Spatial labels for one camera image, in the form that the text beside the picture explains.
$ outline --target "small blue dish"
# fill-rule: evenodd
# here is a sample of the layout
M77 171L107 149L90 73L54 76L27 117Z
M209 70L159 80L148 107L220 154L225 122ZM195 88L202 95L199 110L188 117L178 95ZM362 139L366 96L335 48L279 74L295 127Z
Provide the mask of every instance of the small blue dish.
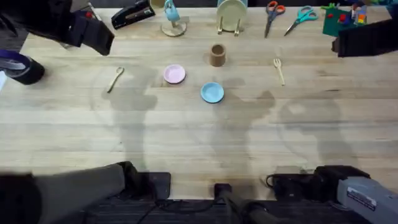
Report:
M207 103L218 103L224 98L224 89L218 83L206 83L202 86L200 94Z

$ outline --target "pink plate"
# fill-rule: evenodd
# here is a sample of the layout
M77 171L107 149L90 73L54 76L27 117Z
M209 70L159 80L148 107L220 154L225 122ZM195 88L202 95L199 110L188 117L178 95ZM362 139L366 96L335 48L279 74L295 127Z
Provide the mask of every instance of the pink plate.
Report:
M170 84L180 83L185 78L185 69L181 65L169 65L164 70L163 77Z

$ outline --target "black stapler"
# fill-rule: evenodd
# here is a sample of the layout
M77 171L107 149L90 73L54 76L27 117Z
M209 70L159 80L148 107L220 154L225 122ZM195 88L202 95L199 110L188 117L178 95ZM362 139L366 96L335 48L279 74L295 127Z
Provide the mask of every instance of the black stapler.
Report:
M113 27L115 29L120 29L154 15L155 11L150 6L148 0L139 0L132 6L127 6L121 9L111 18L111 20Z

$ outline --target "blue scissors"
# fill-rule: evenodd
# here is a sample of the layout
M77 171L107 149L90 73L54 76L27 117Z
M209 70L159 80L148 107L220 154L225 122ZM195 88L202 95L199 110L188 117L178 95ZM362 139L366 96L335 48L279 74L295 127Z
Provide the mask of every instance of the blue scissors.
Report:
M297 25L304 21L309 21L309 20L316 20L318 19L318 14L313 10L313 7L311 6L304 6L301 9L298 10L297 13L297 19L294 21L293 25L291 25L287 31L286 34L289 34Z
M272 1L268 3L266 7L266 11L268 14L268 21L266 26L266 32L264 33L264 38L267 38L269 33L269 28L271 27L272 21L279 15L283 14L286 9L283 5L278 5L277 1Z

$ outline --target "wooden cup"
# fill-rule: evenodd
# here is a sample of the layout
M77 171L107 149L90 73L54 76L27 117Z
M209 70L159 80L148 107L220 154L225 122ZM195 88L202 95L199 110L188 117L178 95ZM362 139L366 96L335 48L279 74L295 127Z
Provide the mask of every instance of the wooden cup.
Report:
M221 67L225 63L225 47L222 44L215 44L210 49L210 64L214 67Z

